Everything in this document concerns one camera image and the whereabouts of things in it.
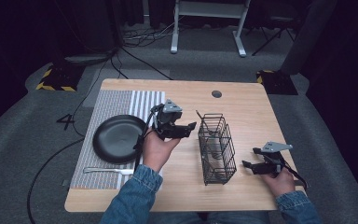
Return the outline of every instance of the metal wire rack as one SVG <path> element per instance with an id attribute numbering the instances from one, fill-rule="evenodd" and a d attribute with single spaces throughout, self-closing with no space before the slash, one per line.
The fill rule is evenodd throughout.
<path id="1" fill-rule="evenodd" d="M 199 142 L 204 183 L 226 184 L 237 171 L 228 124 L 223 114 L 205 114 L 200 118 Z"/>

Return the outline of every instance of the hand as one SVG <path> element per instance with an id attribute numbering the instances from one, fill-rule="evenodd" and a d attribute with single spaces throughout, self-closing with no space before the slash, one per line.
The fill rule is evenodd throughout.
<path id="1" fill-rule="evenodd" d="M 275 178 L 270 175 L 261 175 L 261 178 L 266 182 L 275 197 L 296 190 L 293 175 L 286 168 L 283 168 Z"/>
<path id="2" fill-rule="evenodd" d="M 180 139 L 171 139 L 164 142 L 151 129 L 147 132 L 149 134 L 144 141 L 144 165 L 158 173 L 171 156 L 173 149 L 179 144 Z"/>

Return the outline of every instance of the gray placemat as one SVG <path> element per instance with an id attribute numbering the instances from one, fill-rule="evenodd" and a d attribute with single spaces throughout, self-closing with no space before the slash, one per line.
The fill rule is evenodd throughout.
<path id="1" fill-rule="evenodd" d="M 101 160 L 92 147 L 92 137 L 105 120 L 116 115 L 133 115 L 144 122 L 154 105 L 165 102 L 163 91 L 104 91 L 101 90 L 89 122 L 83 147 L 80 151 L 71 189 L 120 189 L 131 178 L 114 172 L 95 172 L 83 174 L 85 167 L 133 168 L 135 162 L 115 165 Z"/>
<path id="2" fill-rule="evenodd" d="M 140 69 L 121 69 L 121 72 L 129 79 L 152 79 L 152 80 L 165 80 L 167 79 L 162 74 L 154 70 L 140 70 Z M 170 70 L 161 70 L 166 76 L 170 75 Z M 118 75 L 118 71 L 114 69 L 103 69 L 100 74 L 100 70 L 97 69 L 94 73 L 91 85 L 89 86 L 89 96 L 84 100 L 83 106 L 94 107 L 97 101 L 99 89 L 102 82 L 106 78 L 119 78 L 125 79 L 123 76 Z"/>

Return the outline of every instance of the white metal frame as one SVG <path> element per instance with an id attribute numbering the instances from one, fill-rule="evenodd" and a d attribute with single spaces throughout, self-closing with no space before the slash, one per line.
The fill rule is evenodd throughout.
<path id="1" fill-rule="evenodd" d="M 240 19 L 238 29 L 233 31 L 232 34 L 240 56 L 245 57 L 246 51 L 241 41 L 241 32 L 248 13 L 250 1 L 251 0 L 246 0 L 245 4 L 223 4 L 176 0 L 171 53 L 177 53 L 178 51 L 179 16 L 203 16 Z"/>

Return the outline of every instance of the striped placemat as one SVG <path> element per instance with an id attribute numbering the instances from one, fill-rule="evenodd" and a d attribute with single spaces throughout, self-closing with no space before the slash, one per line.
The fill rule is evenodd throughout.
<path id="1" fill-rule="evenodd" d="M 83 147 L 80 151 L 74 176 L 71 181 L 71 189 L 120 189 L 131 178 L 131 175 L 121 175 L 115 172 L 93 172 L 83 174 L 85 167 L 121 168 L 130 169 L 135 161 L 115 165 L 101 160 L 92 147 L 92 137 L 97 128 L 105 120 L 116 115 L 133 115 L 144 122 L 150 115 L 150 109 L 154 105 L 165 102 L 163 91 L 105 91 L 100 90 L 97 103 L 89 122 Z"/>

